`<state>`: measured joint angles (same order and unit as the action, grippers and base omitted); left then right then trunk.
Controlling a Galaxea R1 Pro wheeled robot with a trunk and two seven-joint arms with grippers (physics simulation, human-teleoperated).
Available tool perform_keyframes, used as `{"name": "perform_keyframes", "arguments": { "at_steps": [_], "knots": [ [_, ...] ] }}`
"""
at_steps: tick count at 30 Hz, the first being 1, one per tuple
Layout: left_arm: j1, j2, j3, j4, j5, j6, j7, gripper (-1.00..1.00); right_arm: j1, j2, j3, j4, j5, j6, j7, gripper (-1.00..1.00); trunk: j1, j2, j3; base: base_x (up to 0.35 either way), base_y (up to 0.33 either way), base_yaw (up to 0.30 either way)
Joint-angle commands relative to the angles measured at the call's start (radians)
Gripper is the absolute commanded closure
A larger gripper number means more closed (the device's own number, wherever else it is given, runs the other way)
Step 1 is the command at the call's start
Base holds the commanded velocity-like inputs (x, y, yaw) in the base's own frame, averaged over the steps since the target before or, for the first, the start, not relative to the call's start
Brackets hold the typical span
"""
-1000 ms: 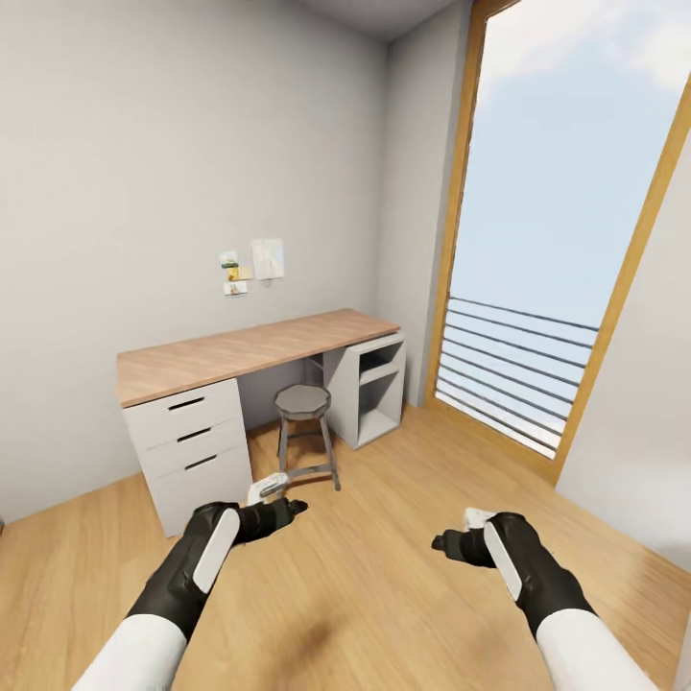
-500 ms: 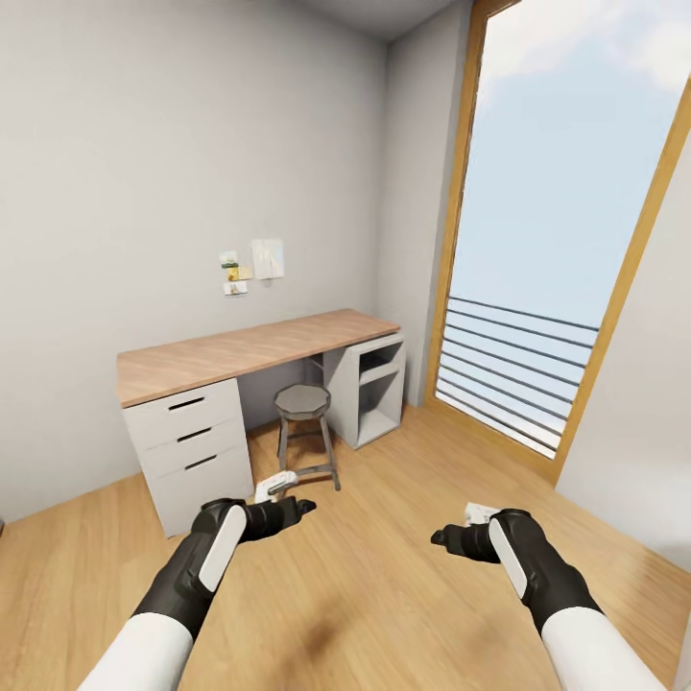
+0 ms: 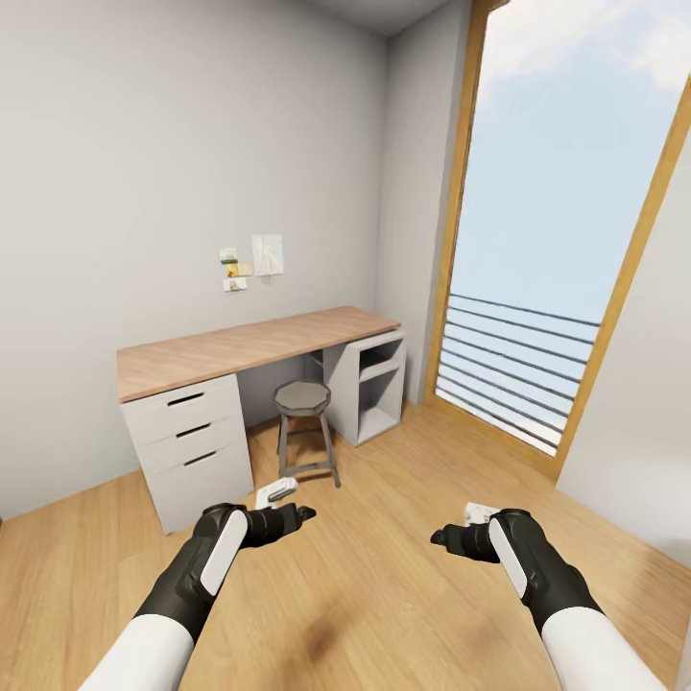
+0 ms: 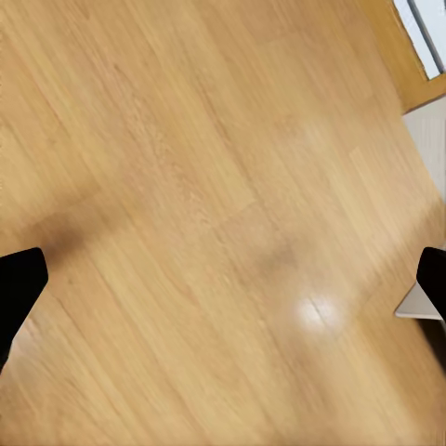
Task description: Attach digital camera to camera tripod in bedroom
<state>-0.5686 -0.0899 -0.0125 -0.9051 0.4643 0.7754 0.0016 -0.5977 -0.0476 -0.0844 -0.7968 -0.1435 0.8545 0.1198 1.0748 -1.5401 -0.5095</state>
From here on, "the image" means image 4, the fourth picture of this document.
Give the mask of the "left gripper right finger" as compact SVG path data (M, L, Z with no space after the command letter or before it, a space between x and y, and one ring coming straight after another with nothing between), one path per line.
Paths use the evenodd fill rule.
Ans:
M416 279L446 321L446 251L425 247L419 260Z

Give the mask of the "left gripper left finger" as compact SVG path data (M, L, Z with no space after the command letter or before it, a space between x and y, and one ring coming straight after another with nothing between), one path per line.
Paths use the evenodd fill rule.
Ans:
M48 282L42 249L0 257L0 359Z

